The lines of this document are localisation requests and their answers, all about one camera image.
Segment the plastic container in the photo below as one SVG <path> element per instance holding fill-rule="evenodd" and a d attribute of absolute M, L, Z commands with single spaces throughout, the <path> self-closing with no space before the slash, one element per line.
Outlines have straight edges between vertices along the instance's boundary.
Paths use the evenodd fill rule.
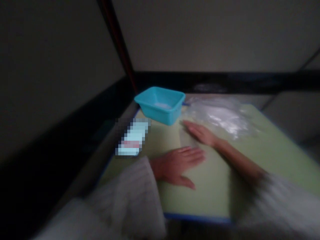
<path fill-rule="evenodd" d="M 151 87 L 137 95 L 134 100 L 139 103 L 146 117 L 170 126 L 181 115 L 185 97 L 183 92 Z"/>

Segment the green cutting board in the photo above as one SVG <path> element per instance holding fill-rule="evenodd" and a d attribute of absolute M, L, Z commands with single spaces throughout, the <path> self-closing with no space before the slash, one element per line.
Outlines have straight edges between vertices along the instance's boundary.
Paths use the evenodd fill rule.
<path fill-rule="evenodd" d="M 287 178 L 320 197 L 319 165 L 254 106 L 243 105 L 242 110 L 258 129 L 256 134 L 234 141 L 223 131 L 217 134 L 268 172 Z M 141 110 L 136 118 L 145 118 Z M 172 126 L 152 120 L 139 156 L 134 159 L 113 157 L 101 177 L 100 184 L 117 176 L 123 168 L 139 157 L 146 155 L 152 159 L 169 150 L 180 148 L 180 128 L 182 125 L 179 120 Z M 185 176 L 195 183 L 196 190 L 158 182 L 163 211 L 199 217 L 232 218 L 239 214 L 249 201 L 249 188 L 218 152 L 202 144 L 199 146 L 206 151 L 207 160 L 185 173 Z"/>

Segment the person's right hand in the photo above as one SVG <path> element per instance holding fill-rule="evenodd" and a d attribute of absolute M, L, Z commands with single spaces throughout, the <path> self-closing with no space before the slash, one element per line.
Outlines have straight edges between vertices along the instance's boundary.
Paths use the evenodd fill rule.
<path fill-rule="evenodd" d="M 204 151 L 200 148 L 183 147 L 151 160 L 150 166 L 156 180 L 195 190 L 194 183 L 189 178 L 182 176 L 182 173 L 204 160 Z"/>
<path fill-rule="evenodd" d="M 221 140 L 216 135 L 214 135 L 208 128 L 190 122 L 190 121 L 183 121 L 183 124 L 187 127 L 188 131 L 195 136 L 199 142 L 209 145 L 211 147 L 216 147 L 217 143 Z"/>

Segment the package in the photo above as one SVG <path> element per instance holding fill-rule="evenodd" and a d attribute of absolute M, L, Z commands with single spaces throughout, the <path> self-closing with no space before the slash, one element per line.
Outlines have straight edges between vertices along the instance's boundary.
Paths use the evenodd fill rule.
<path fill-rule="evenodd" d="M 189 107 L 183 113 L 199 124 L 209 123 L 211 130 L 223 128 L 233 140 L 255 133 L 250 118 L 241 111 L 241 103 L 235 98 L 191 98 L 186 102 Z"/>

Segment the white sleeve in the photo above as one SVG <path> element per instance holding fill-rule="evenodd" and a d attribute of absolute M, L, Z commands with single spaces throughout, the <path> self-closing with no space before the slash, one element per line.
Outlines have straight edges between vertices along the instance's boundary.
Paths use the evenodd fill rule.
<path fill-rule="evenodd" d="M 147 157 L 96 189 L 86 202 L 103 221 L 128 236 L 161 239 L 166 235 L 158 188 Z"/>
<path fill-rule="evenodd" d="M 36 239 L 161 239 L 165 235 L 156 181 L 144 157 L 85 200 L 70 201 Z"/>
<path fill-rule="evenodd" d="M 320 200 L 267 174 L 248 212 L 237 222 L 243 239 L 320 239 Z"/>

